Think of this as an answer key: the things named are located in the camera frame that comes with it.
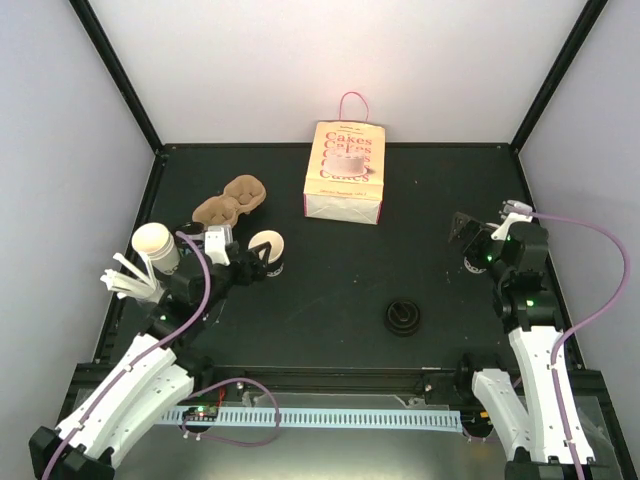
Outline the cake print paper bag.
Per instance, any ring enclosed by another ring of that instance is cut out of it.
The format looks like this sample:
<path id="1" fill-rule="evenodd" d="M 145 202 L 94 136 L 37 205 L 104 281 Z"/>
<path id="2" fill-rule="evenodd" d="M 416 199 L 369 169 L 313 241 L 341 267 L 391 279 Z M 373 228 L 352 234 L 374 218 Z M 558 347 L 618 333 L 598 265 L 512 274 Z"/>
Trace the cake print paper bag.
<path id="1" fill-rule="evenodd" d="M 304 215 L 376 225 L 384 198 L 386 131 L 365 97 L 346 92 L 338 118 L 316 125 L 303 189 Z"/>

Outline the brown cardboard cup carrier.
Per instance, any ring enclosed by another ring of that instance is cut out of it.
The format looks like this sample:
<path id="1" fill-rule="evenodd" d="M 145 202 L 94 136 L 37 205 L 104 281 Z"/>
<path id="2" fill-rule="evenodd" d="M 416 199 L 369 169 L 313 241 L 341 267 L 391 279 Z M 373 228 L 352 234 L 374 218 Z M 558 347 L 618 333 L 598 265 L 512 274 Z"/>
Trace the brown cardboard cup carrier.
<path id="1" fill-rule="evenodd" d="M 221 195 L 200 204 L 192 213 L 192 220 L 205 227 L 229 225 L 234 227 L 238 217 L 257 209 L 266 199 L 266 188 L 252 175 L 240 175 L 228 183 Z"/>

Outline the black paper coffee cup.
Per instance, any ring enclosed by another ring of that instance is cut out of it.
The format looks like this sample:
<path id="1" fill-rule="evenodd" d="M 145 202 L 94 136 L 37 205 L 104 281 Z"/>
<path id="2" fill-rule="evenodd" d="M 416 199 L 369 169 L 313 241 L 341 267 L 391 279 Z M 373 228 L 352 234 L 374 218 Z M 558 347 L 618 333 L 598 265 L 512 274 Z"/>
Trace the black paper coffee cup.
<path id="1" fill-rule="evenodd" d="M 270 253 L 270 258 L 268 260 L 261 261 L 268 263 L 275 270 L 273 277 L 276 277 L 283 271 L 284 267 L 284 238 L 277 231 L 263 230 L 256 233 L 250 239 L 248 248 L 264 241 L 269 241 L 271 243 L 272 250 Z"/>

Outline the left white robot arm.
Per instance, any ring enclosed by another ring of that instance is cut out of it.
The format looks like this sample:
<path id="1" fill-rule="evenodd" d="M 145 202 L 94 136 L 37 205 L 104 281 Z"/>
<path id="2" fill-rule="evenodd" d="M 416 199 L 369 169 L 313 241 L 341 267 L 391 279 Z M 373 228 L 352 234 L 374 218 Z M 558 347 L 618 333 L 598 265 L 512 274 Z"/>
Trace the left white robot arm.
<path id="1" fill-rule="evenodd" d="M 38 479 L 111 479 L 131 448 L 173 407 L 223 393 L 235 379 L 216 380 L 213 363 L 191 347 L 213 307 L 234 286 L 249 286 L 282 270 L 284 242 L 255 235 L 245 251 L 236 243 L 200 250 L 179 233 L 191 252 L 179 254 L 172 239 L 145 265 L 114 257 L 130 276 L 106 271 L 101 280 L 121 297 L 151 305 L 146 327 L 83 403 L 55 428 L 39 428 L 29 441 Z"/>

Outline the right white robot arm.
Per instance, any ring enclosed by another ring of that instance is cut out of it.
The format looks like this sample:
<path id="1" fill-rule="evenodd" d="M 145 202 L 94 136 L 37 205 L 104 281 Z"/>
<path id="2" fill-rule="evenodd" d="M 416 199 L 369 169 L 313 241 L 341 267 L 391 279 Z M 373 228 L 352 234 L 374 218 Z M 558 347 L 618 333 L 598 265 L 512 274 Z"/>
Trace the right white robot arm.
<path id="1" fill-rule="evenodd" d="M 508 479 L 608 479 L 580 423 L 570 385 L 561 316 L 544 284 L 546 229 L 508 206 L 502 224 L 456 213 L 449 240 L 493 281 L 493 308 L 513 350 L 524 394 L 509 373 L 473 364 L 454 379 L 457 396 L 479 402 L 504 449 Z"/>

